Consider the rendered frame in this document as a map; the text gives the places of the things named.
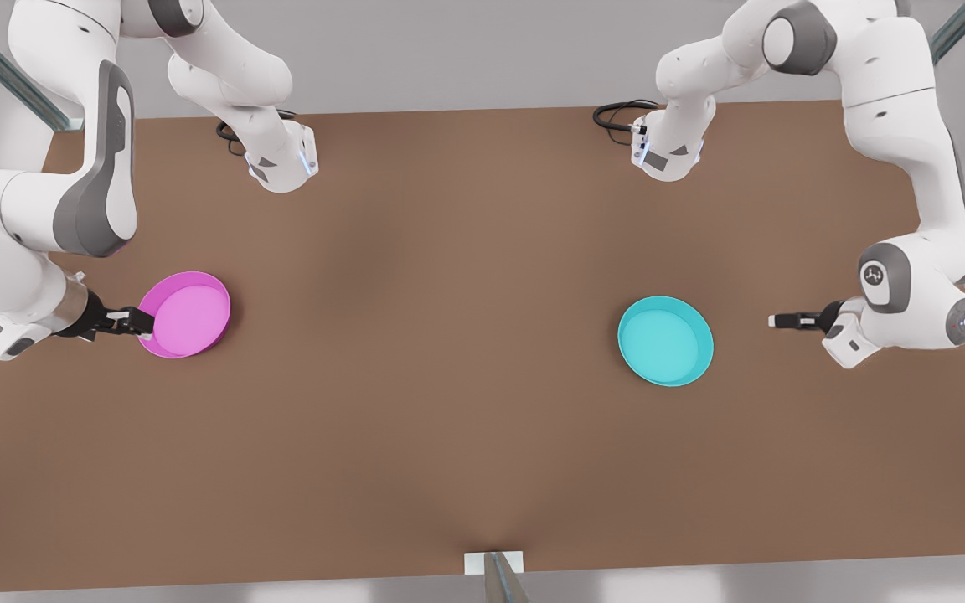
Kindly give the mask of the pink plate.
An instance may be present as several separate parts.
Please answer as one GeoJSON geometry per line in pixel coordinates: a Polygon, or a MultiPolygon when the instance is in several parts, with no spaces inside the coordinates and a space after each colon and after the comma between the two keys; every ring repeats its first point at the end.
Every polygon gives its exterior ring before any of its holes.
{"type": "Polygon", "coordinates": [[[164,278],[139,302],[154,317],[153,332],[139,344],[159,358],[191,358],[224,336],[231,298],[223,282],[207,272],[185,271],[164,278]]]}

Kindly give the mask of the silver frame post with foot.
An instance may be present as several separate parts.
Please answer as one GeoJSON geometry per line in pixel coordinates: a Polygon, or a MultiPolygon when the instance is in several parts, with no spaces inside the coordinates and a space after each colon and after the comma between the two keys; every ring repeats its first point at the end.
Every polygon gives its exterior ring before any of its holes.
{"type": "Polygon", "coordinates": [[[470,552],[463,563],[464,574],[483,576],[486,603],[532,603],[520,580],[524,552],[470,552]]]}

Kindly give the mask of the blue plate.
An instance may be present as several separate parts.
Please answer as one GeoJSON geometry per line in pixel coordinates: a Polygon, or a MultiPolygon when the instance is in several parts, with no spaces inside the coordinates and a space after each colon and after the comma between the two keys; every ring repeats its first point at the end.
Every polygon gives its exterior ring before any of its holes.
{"type": "Polygon", "coordinates": [[[671,296],[650,296],[628,306],[617,325],[617,346],[633,373],[663,387],[697,381],[714,357],[708,322],[671,296]]]}

